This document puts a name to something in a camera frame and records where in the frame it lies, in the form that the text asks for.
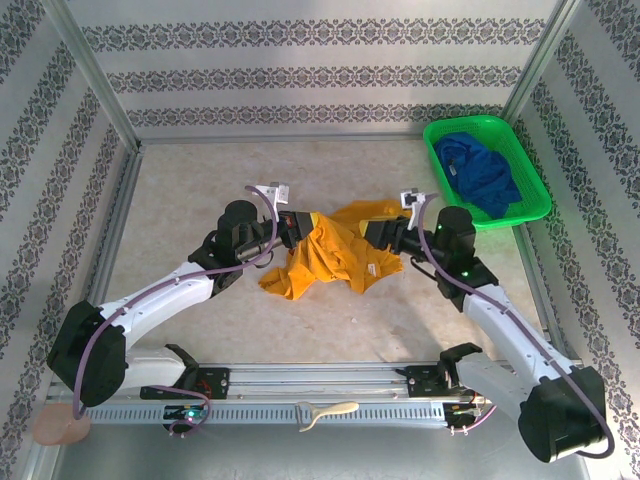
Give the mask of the blue t-shirt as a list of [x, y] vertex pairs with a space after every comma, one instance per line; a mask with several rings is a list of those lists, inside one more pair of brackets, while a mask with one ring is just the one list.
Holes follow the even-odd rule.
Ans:
[[469, 133], [443, 136], [434, 151], [451, 189], [491, 219], [503, 218], [522, 200], [506, 158]]

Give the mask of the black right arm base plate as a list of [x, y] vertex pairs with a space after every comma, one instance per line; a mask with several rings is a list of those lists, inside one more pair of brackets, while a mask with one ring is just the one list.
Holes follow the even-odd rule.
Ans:
[[480, 397], [477, 391], [463, 386], [438, 364], [408, 365], [396, 368], [395, 373], [405, 379], [410, 398]]

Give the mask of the aluminium side rail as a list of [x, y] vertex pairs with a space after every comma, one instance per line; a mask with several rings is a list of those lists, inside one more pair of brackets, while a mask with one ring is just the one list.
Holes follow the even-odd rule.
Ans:
[[562, 335], [550, 297], [546, 291], [542, 274], [538, 269], [534, 249], [525, 225], [513, 227], [512, 231], [521, 256], [536, 312], [541, 323], [543, 336], [560, 353], [568, 357], [575, 364], [580, 365], [580, 357], [572, 347], [566, 344]]
[[126, 222], [140, 158], [140, 152], [134, 151], [116, 165], [114, 178], [105, 183], [104, 200], [98, 200], [93, 191], [83, 196], [70, 245], [75, 253], [82, 246], [88, 248], [88, 264], [81, 272], [80, 290], [71, 296], [74, 302], [69, 305], [48, 357], [48, 365], [62, 367], [65, 375], [74, 377], [77, 370], [84, 369], [92, 351], [96, 352], [97, 364], [107, 361], [118, 369], [124, 367], [124, 335], [108, 325], [109, 314], [102, 311], [101, 302]]

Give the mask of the aluminium frame post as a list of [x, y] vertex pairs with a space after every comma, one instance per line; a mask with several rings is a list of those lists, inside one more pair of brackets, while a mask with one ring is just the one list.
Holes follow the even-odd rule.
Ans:
[[66, 0], [40, 0], [84, 78], [124, 143], [137, 150], [140, 140]]
[[582, 3], [583, 0], [557, 0], [540, 39], [533, 48], [500, 114], [500, 117], [510, 125], [517, 121]]

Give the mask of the aluminium back rail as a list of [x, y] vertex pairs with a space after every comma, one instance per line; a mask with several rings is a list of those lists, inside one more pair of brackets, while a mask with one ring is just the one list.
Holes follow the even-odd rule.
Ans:
[[353, 134], [294, 134], [294, 135], [242, 135], [242, 136], [200, 136], [146, 138], [141, 146], [191, 145], [191, 144], [231, 144], [231, 143], [289, 143], [289, 142], [341, 142], [341, 141], [421, 141], [418, 133], [353, 133]]

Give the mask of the yellow t-shirt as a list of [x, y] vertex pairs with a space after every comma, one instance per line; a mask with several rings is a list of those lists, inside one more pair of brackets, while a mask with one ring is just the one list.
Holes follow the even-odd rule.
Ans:
[[395, 219], [406, 213], [398, 200], [356, 200], [331, 215], [318, 213], [314, 228], [286, 264], [267, 272], [260, 287], [287, 300], [299, 299], [314, 283], [344, 281], [362, 294], [379, 280], [403, 271], [401, 258], [372, 247], [360, 231], [370, 219]]

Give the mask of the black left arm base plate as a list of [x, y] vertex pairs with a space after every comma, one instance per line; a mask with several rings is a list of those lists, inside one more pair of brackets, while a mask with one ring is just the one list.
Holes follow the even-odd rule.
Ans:
[[198, 394], [209, 400], [225, 400], [230, 385], [228, 368], [189, 369], [168, 387], [145, 386], [140, 389], [142, 400], [197, 400]]

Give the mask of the aluminium mounting rail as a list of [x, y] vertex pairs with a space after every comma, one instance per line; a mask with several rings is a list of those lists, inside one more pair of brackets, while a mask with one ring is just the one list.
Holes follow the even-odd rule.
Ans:
[[[395, 373], [396, 368], [408, 365], [380, 364], [282, 364], [282, 365], [217, 365], [198, 364], [200, 368], [228, 368], [230, 385], [225, 400], [252, 402], [330, 403], [341, 401], [375, 402], [385, 399], [421, 399], [442, 401], [436, 398], [410, 398], [405, 379]], [[94, 408], [106, 402], [139, 399], [163, 404], [195, 404], [199, 400], [142, 400], [140, 389], [145, 386], [158, 388], [173, 385], [186, 372], [186, 362], [163, 353], [155, 358], [147, 355], [124, 367], [87, 367], [82, 378], [80, 403]], [[488, 374], [475, 376], [472, 385], [466, 386], [480, 394], [493, 382]]]

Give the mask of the cream handled peeler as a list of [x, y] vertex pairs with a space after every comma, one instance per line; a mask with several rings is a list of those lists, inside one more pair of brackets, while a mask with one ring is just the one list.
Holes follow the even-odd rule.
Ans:
[[347, 401], [334, 403], [326, 406], [318, 406], [310, 402], [298, 402], [295, 405], [296, 422], [298, 432], [304, 433], [315, 427], [317, 422], [324, 417], [331, 415], [347, 415], [358, 411], [358, 402]]

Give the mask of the pink round disc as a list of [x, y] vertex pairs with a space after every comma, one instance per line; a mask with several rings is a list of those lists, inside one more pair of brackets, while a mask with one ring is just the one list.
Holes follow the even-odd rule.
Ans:
[[91, 420], [77, 420], [70, 404], [45, 405], [37, 416], [32, 434], [36, 443], [44, 446], [69, 445], [82, 441], [91, 428]]

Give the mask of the green plastic basket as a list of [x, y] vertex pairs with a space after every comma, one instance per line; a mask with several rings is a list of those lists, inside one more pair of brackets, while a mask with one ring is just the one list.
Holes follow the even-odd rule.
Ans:
[[[492, 219], [480, 208], [463, 201], [450, 185], [436, 154], [435, 145], [442, 137], [453, 133], [470, 134], [489, 150], [501, 154], [509, 164], [522, 200], [509, 206], [502, 218]], [[437, 120], [424, 129], [423, 141], [444, 200], [449, 205], [468, 209], [478, 230], [515, 227], [540, 220], [550, 212], [550, 194], [513, 129], [504, 120], [491, 115]]]

